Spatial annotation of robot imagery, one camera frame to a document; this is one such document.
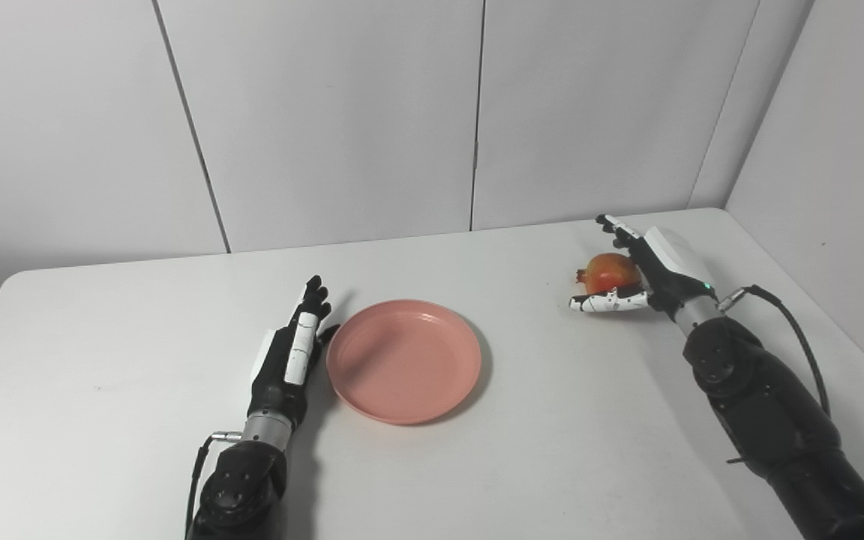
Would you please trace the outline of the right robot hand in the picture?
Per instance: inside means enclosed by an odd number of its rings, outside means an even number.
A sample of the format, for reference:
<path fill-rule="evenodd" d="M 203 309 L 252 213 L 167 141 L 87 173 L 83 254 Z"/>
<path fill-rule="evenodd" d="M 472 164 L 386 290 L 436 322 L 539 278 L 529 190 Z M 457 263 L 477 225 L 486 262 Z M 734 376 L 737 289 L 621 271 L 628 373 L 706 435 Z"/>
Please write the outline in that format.
<path fill-rule="evenodd" d="M 573 296 L 568 303 L 573 311 L 603 314 L 652 308 L 668 315 L 685 334 L 723 316 L 709 268 L 681 235 L 658 226 L 640 233 L 607 213 L 595 222 L 614 235 L 615 247 L 627 250 L 639 283 Z"/>

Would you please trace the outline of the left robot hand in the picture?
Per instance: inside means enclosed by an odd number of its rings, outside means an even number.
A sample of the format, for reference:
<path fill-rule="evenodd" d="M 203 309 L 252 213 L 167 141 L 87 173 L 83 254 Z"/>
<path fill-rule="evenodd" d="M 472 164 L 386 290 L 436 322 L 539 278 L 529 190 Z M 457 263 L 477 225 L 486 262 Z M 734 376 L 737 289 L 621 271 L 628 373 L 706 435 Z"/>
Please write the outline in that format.
<path fill-rule="evenodd" d="M 295 430 L 308 413 L 308 380 L 340 326 L 321 328 L 332 313 L 329 290 L 315 274 L 303 289 L 288 323 L 271 334 L 251 383 L 247 414 L 270 413 Z"/>

